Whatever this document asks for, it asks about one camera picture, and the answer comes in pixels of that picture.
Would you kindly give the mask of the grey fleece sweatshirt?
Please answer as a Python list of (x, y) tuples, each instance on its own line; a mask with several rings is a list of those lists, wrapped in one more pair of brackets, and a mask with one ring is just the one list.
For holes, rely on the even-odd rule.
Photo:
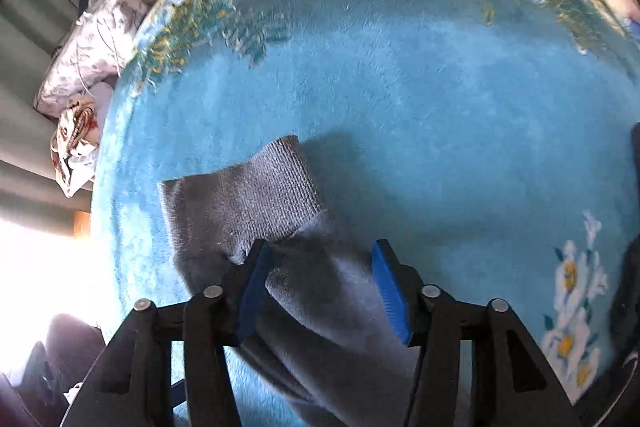
[(311, 426), (399, 426), (416, 350), (390, 328), (369, 255), (322, 205), (296, 136), (242, 164), (160, 184), (189, 291), (219, 283), (257, 239), (276, 256), (239, 356)]

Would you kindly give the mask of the navy and white garment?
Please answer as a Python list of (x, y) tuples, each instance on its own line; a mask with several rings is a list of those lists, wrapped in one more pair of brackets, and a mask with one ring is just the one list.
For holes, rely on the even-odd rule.
[(575, 409), (583, 426), (639, 427), (639, 237), (625, 253), (608, 333), (616, 359)]

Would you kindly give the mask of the blue floral bed blanket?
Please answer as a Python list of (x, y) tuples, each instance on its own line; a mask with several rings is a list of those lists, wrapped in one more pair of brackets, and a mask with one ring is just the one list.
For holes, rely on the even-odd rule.
[[(92, 231), (122, 306), (181, 303), (160, 184), (296, 136), (370, 257), (515, 310), (576, 405), (639, 237), (639, 39), (601, 0), (157, 0), (102, 134)], [(240, 356), (247, 426), (310, 426)]]

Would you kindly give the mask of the white floral bedding pile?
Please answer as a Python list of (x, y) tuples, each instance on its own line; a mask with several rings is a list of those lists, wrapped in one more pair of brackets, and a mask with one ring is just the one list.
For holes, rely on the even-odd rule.
[(113, 77), (134, 56), (134, 38), (156, 0), (96, 0), (79, 15), (53, 55), (34, 109), (58, 121), (52, 135), (55, 181), (66, 197), (94, 176), (100, 138), (91, 88)]

